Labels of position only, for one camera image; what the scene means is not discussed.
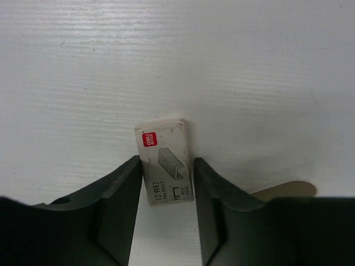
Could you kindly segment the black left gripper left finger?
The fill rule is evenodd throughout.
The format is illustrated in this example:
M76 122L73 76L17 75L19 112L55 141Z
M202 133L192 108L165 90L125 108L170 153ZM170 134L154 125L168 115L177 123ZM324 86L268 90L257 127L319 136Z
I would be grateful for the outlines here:
M50 204L1 197L1 264L128 265L141 184L134 156Z

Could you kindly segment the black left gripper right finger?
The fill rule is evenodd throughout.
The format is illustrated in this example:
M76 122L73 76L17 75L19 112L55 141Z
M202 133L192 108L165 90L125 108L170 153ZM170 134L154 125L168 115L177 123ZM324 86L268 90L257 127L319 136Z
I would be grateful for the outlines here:
M268 202L194 159L203 265L353 265L354 199L281 197Z

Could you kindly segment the white eraser with red print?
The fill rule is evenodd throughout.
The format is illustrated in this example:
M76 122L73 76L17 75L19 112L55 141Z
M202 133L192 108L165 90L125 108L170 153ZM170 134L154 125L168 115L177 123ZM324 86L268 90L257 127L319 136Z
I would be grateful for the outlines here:
M194 200L183 119L140 124L134 129L150 206Z

